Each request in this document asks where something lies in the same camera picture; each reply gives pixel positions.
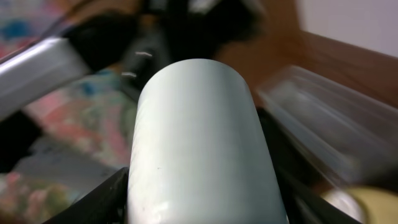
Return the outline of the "white cup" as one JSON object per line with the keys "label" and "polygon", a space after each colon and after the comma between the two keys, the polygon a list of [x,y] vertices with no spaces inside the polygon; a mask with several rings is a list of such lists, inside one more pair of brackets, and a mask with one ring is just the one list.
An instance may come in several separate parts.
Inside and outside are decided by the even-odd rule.
{"label": "white cup", "polygon": [[127,214],[129,223],[287,223],[251,93],[233,68],[183,60],[147,82]]}

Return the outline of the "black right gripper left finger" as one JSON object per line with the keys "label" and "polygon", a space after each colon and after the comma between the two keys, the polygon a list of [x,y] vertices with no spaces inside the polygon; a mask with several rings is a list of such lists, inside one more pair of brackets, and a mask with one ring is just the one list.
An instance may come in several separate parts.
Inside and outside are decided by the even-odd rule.
{"label": "black right gripper left finger", "polygon": [[43,224],[124,224],[129,169],[123,167],[82,199]]}

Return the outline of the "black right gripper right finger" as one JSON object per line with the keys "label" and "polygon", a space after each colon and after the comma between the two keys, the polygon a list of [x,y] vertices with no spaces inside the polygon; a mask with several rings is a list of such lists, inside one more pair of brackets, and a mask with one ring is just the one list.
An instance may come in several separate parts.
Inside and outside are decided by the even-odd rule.
{"label": "black right gripper right finger", "polygon": [[359,224],[283,169],[276,168],[276,177],[289,223]]}

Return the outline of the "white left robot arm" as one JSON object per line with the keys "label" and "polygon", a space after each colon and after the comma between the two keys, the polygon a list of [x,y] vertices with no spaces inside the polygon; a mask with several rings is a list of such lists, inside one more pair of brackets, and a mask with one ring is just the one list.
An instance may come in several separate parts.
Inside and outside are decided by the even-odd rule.
{"label": "white left robot arm", "polygon": [[215,54],[252,36],[263,13],[257,1],[137,1],[131,11],[107,10],[65,31],[52,25],[1,63],[1,117],[116,63],[134,101],[151,85],[200,85],[226,73]]}

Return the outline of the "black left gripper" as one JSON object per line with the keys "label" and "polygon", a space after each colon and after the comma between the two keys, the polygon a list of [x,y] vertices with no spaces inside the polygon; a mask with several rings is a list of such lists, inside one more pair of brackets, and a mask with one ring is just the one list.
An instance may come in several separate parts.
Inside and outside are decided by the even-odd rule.
{"label": "black left gripper", "polygon": [[63,33],[98,72],[118,63],[121,90],[134,101],[164,67],[213,59],[229,42],[254,36],[260,12],[253,1],[141,1],[134,14],[109,9]]}

